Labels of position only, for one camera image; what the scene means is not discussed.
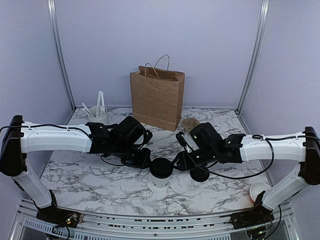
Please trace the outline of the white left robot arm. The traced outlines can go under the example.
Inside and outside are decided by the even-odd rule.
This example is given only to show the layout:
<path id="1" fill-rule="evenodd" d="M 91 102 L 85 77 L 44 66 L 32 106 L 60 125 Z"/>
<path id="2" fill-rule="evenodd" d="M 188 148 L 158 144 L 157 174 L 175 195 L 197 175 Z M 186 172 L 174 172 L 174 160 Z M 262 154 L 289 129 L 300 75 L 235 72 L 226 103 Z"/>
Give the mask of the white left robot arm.
<path id="1" fill-rule="evenodd" d="M 145 145 L 153 134 L 132 116 L 120 123 L 105 125 L 88 122 L 78 125 L 36 124 L 15 115 L 6 133 L 0 152 L 0 171 L 25 191 L 37 208 L 40 220 L 76 228 L 83 214 L 58 207 L 52 190 L 46 188 L 31 165 L 27 154 L 42 151 L 73 151 L 115 156 L 127 167 L 146 169 L 151 165 L 151 151 Z"/>

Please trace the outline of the white paper coffee cup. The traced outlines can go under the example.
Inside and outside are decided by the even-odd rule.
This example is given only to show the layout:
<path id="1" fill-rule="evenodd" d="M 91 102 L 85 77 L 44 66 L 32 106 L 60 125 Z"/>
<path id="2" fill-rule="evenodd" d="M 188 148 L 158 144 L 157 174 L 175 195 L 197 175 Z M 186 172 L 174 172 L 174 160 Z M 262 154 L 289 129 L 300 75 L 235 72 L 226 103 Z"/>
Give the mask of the white paper coffee cup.
<path id="1" fill-rule="evenodd" d="M 168 185 L 170 177 L 158 178 L 158 177 L 151 175 L 151 180 L 156 188 L 161 189 L 161 188 L 164 188 Z"/>

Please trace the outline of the black plastic cup lid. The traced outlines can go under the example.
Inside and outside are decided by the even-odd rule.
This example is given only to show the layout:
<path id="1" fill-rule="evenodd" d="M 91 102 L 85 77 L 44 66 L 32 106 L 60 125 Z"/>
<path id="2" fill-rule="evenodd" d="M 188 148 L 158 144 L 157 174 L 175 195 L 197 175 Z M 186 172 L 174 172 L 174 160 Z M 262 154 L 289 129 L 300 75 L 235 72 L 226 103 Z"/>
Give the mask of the black plastic cup lid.
<path id="1" fill-rule="evenodd" d="M 173 164 L 170 160 L 164 157 L 155 158 L 150 164 L 150 173 L 158 178 L 165 179 L 172 175 L 173 173 Z"/>

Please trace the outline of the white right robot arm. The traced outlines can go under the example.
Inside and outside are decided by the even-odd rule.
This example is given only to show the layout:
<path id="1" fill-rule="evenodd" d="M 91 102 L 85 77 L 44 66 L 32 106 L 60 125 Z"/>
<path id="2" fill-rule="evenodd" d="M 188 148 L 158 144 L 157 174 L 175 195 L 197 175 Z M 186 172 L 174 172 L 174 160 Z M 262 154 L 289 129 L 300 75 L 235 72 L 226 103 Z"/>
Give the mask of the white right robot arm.
<path id="1" fill-rule="evenodd" d="M 192 149 L 183 137 L 176 139 L 184 148 L 172 162 L 175 169 L 189 171 L 197 181 L 205 181 L 212 174 L 207 164 L 250 162 L 255 160 L 291 160 L 298 164 L 275 186 L 258 194 L 252 209 L 233 213 L 230 223 L 235 230 L 253 227 L 274 220 L 273 210 L 283 201 L 294 196 L 303 188 L 320 183 L 320 139 L 315 129 L 305 127 L 303 132 L 263 136 L 243 133 L 222 138 L 209 123 L 201 123 L 190 131 L 197 149 Z"/>

